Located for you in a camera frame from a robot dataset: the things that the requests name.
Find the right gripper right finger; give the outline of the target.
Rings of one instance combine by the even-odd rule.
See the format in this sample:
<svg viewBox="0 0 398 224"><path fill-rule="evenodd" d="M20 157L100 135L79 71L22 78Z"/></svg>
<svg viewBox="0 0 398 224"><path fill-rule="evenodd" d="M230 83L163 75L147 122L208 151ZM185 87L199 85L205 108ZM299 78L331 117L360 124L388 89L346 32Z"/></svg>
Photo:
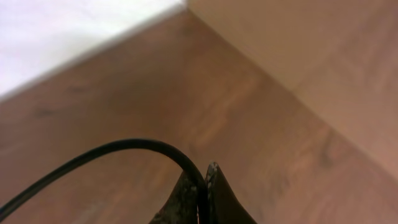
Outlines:
<svg viewBox="0 0 398 224"><path fill-rule="evenodd" d="M212 162L208 166L206 186L211 224L256 224L256 221L236 198L216 162Z"/></svg>

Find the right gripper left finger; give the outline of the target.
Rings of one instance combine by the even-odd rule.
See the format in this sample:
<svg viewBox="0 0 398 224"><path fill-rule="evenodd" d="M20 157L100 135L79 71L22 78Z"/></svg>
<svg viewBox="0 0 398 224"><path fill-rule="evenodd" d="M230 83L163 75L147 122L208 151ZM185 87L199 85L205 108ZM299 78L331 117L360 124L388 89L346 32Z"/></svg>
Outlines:
<svg viewBox="0 0 398 224"><path fill-rule="evenodd" d="M149 224L198 224L198 189L182 172L170 197Z"/></svg>

